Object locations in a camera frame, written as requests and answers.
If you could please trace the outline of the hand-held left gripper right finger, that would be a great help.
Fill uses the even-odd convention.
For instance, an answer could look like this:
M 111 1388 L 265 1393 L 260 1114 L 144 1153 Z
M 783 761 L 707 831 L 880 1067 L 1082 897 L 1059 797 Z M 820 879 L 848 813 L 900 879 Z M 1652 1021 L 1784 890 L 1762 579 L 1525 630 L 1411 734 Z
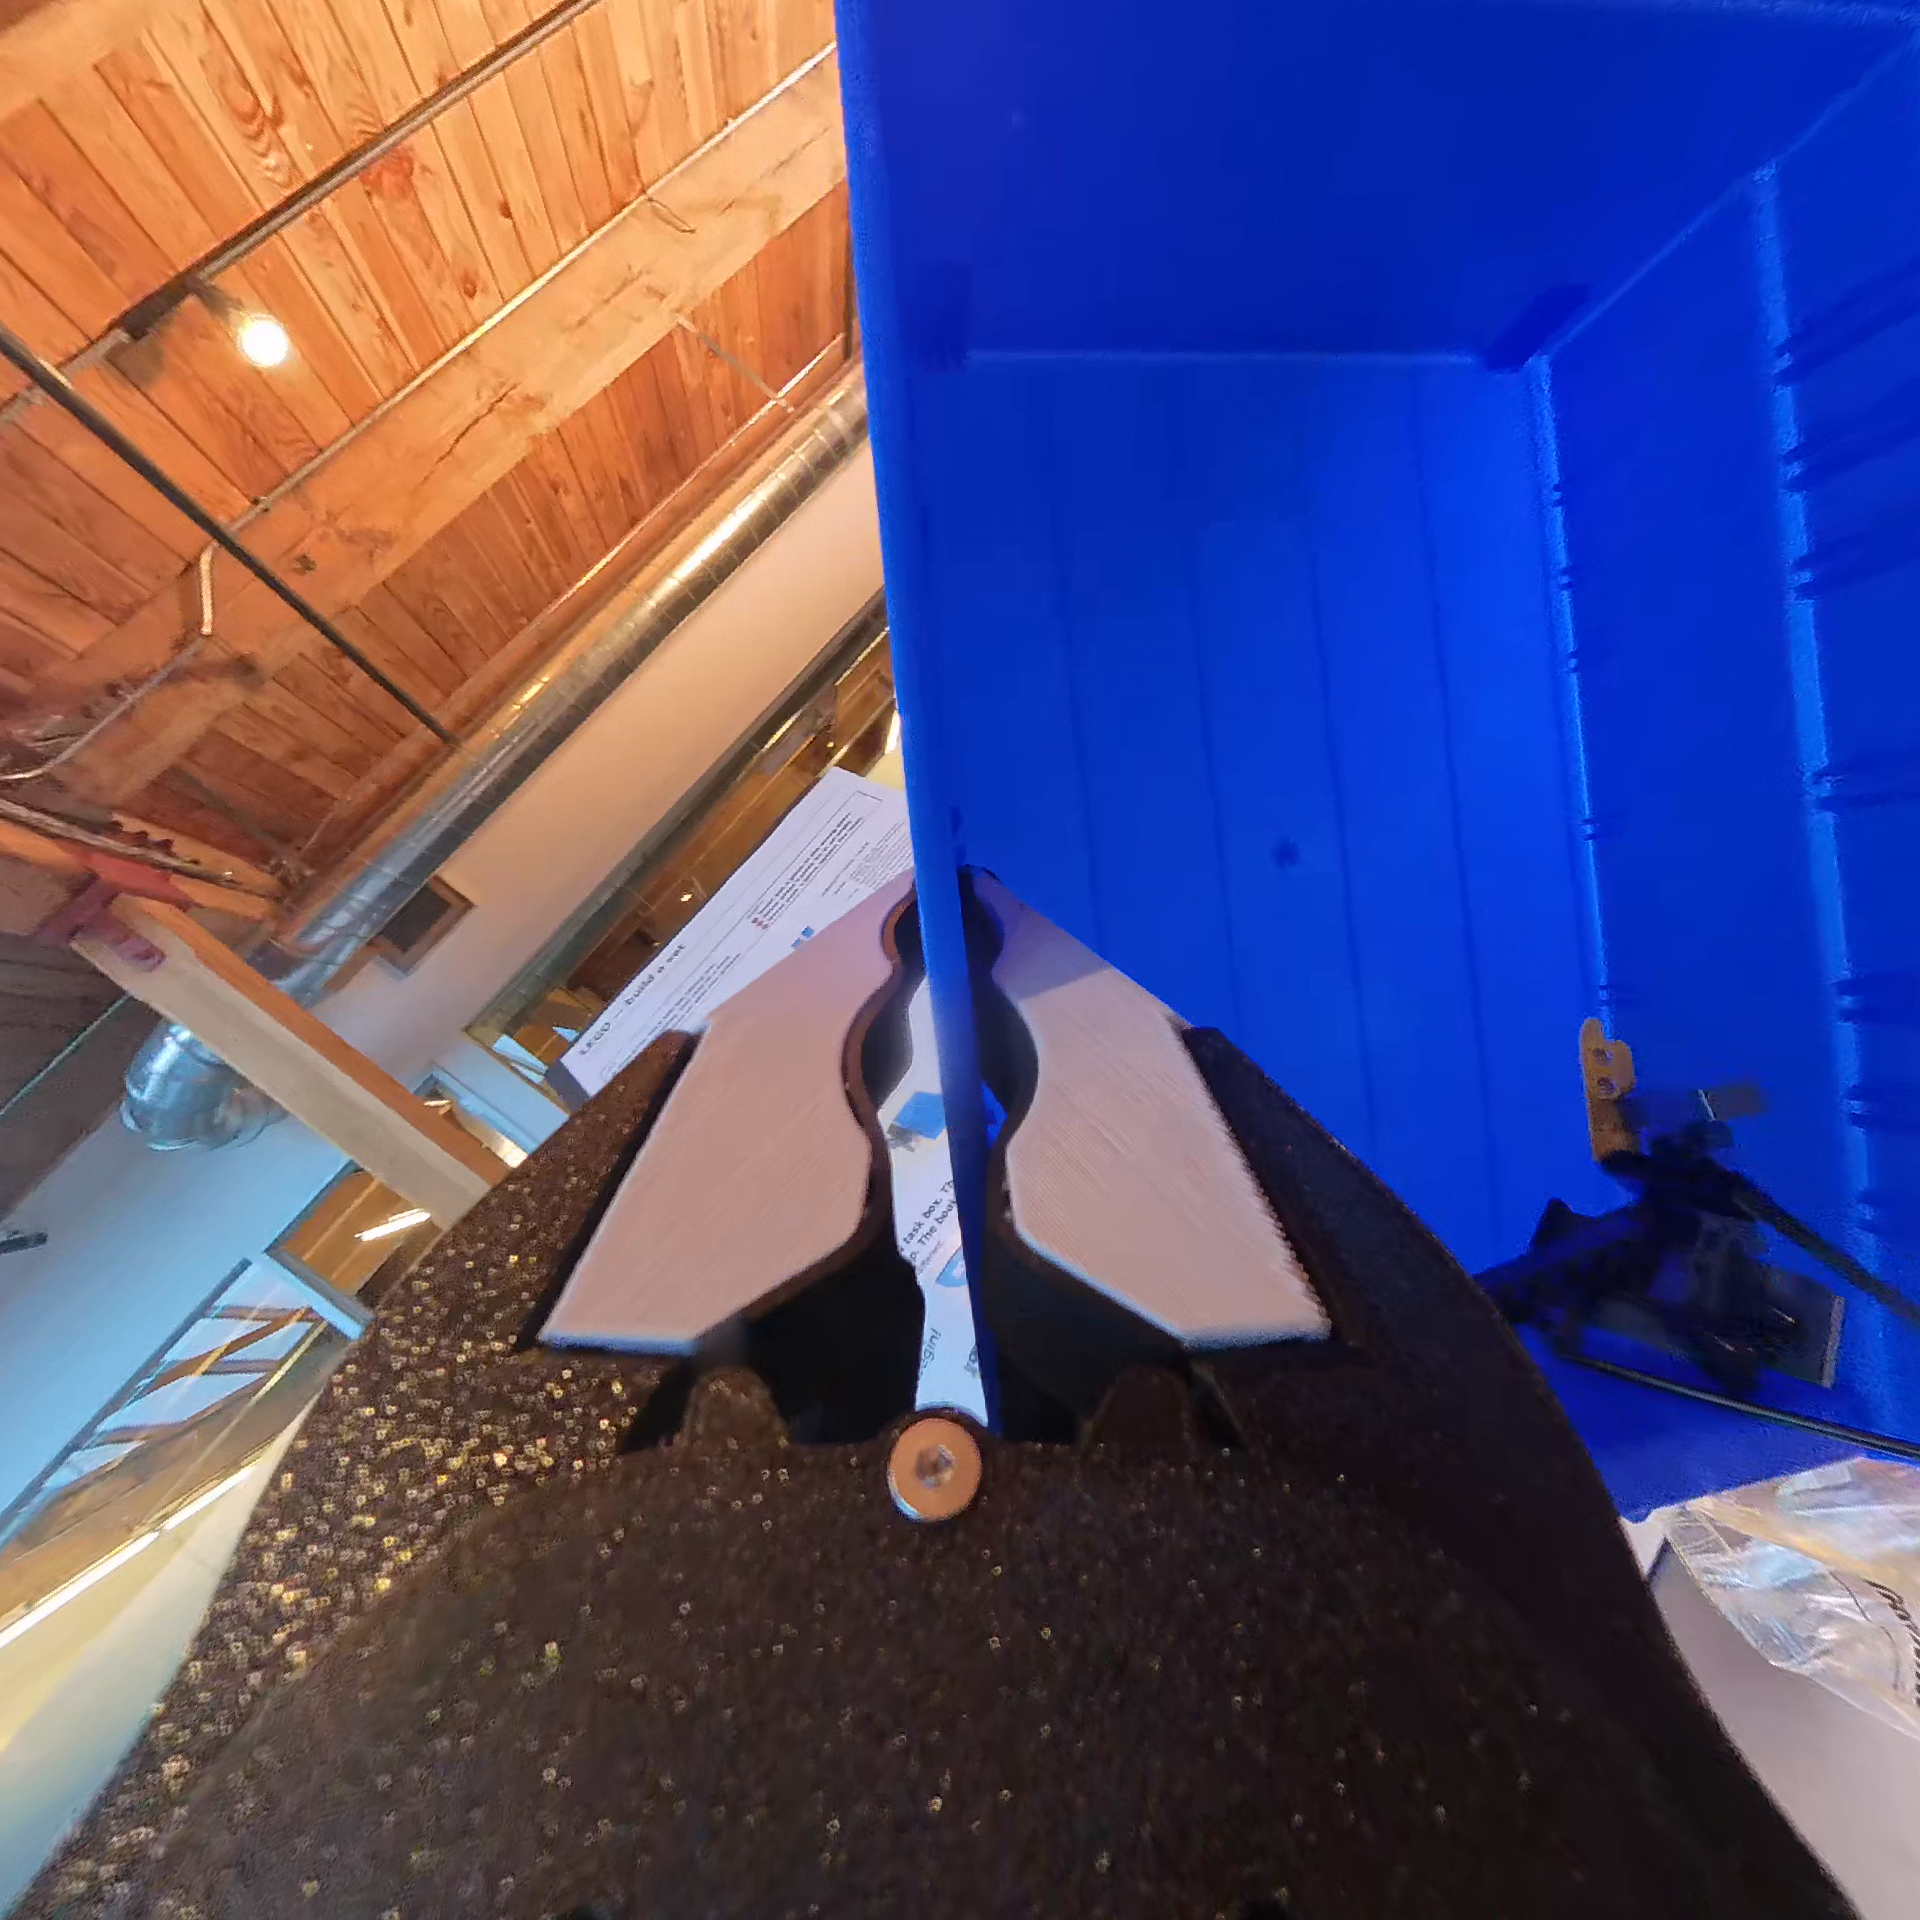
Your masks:
M 1322 1343 L 1330 1310 L 1262 1195 L 1189 1021 L 1094 945 L 972 879 L 982 1042 L 1013 1074 L 987 1167 L 982 1306 L 1035 1388 Z

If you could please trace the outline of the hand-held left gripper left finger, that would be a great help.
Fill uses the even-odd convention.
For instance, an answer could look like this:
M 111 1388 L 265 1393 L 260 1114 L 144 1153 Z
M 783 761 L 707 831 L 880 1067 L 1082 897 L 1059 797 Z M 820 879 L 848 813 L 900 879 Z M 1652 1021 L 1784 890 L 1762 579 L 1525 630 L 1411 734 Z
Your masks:
M 543 1350 L 631 1358 L 783 1352 L 834 1388 L 909 1388 L 926 1306 L 891 1233 L 865 1034 L 900 998 L 888 879 L 694 1042 L 588 1247 L 540 1326 Z

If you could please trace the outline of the blue storage bin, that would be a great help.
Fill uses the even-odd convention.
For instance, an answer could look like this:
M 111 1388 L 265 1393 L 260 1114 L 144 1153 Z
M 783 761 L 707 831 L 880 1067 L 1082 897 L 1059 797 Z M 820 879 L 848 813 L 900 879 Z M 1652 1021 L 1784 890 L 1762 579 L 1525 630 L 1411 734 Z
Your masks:
M 1916 1306 L 1916 6 L 834 41 L 987 1408 L 987 877 L 1465 1267 L 1599 1019 Z

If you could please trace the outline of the clear plastic bag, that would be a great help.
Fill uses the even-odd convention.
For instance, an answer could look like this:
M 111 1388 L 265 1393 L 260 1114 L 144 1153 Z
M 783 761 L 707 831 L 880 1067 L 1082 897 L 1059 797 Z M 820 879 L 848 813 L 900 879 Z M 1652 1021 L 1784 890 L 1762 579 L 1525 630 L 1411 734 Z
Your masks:
M 1766 1665 L 1920 1732 L 1920 1471 L 1873 1456 L 1664 1510 L 1664 1547 Z

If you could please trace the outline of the ceiling spot lamp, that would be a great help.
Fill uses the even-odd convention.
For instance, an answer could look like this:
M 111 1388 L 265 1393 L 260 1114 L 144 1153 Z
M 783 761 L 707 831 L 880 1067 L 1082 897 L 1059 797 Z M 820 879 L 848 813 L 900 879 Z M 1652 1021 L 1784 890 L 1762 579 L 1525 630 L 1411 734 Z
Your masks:
M 288 362 L 288 330 L 269 307 L 246 304 L 241 293 L 218 289 L 212 281 L 199 281 L 196 301 L 209 307 L 209 316 L 227 330 L 230 349 L 253 371 L 281 371 Z

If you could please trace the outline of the black tripod mount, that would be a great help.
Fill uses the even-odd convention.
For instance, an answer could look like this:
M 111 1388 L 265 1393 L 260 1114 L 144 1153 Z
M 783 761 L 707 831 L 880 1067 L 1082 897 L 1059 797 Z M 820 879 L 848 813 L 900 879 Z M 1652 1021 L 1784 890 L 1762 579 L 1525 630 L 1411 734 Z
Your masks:
M 1524 1256 L 1479 1288 L 1564 1360 L 1760 1413 L 1762 1375 L 1830 1388 L 1844 1291 L 1916 1326 L 1916 1300 L 1726 1167 L 1733 1124 L 1762 1117 L 1752 1080 L 1641 1089 L 1599 1019 L 1575 1034 L 1592 1167 L 1623 1192 L 1581 1214 L 1548 1203 Z

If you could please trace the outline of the black ceiling rail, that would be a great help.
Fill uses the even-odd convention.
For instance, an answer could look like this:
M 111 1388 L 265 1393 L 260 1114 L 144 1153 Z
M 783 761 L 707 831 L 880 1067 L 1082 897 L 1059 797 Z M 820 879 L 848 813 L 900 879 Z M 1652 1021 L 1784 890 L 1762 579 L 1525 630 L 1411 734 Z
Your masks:
M 241 536 L 230 536 L 190 490 L 183 490 L 144 445 L 129 443 L 53 362 L 44 362 L 12 325 L 0 325 L 0 358 L 66 418 L 74 418 L 109 454 L 115 454 L 139 481 L 147 481 L 180 520 L 186 520 L 212 549 L 224 549 L 249 579 L 260 579 L 300 626 L 362 671 L 383 697 L 392 697 L 435 742 L 454 748 L 392 676 L 383 676 L 329 615 L 320 615 L 275 569 L 269 569 Z

